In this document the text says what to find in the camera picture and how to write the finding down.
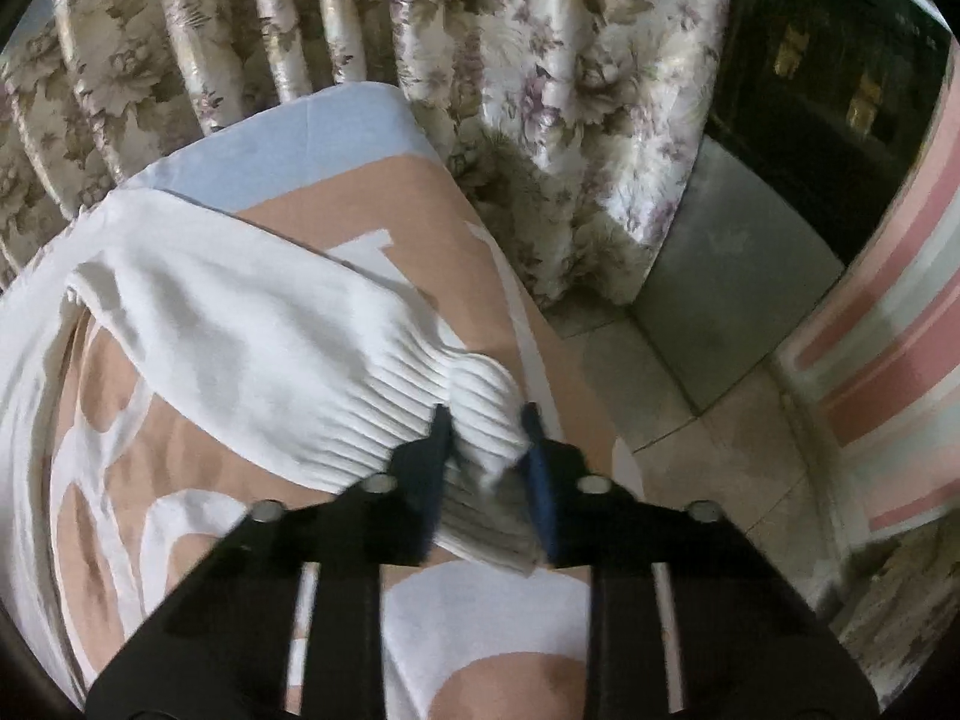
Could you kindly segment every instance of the bed sheet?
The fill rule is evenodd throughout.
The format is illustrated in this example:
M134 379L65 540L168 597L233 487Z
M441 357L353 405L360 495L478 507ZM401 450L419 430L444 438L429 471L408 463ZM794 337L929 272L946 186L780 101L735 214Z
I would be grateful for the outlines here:
M436 318L445 343L509 370L541 406L550 437L579 446L593 469L642 495L640 471L608 415L399 91L366 83L326 90L194 143L127 186L233 213L396 290ZM307 506L338 490L264 472L206 435L151 391L89 317L77 327L61 389L52 473L101 469L93 483L68 488L50 517L61 608L89 685L136 620L251 503ZM437 548L420 569L385 568L383 591L390 720L581 716L587 570L502 570ZM305 626L299 620L291 649L291 710ZM667 660L675 676L672 645ZM675 701L677 685L670 689Z

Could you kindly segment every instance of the floor tile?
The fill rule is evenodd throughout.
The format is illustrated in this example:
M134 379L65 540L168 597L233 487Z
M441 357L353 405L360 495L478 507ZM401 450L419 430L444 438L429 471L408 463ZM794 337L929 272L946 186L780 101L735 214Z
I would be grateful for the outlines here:
M702 417L731 469L739 469L743 494L755 514L752 526L805 477L806 464L781 404L781 390L757 367Z
M563 345L566 347L573 362L576 362L578 370L582 370L584 363L584 352L587 351L587 344L590 340L590 333L579 333L563 339Z
M839 581L839 567L827 547L806 479L800 479L748 536L813 608L822 604Z
M630 319L590 333L581 365L631 451L692 419L683 394Z
M740 415L728 408L726 418L738 420ZM771 448L750 440L733 446L719 442L701 418L635 453L635 459L651 503L681 509L693 500L714 500L746 531L803 477L791 453L795 447L776 449L787 453L786 461L771 456Z
M623 309L581 287L570 290L560 302L544 311L544 317L561 338L595 330L623 316Z

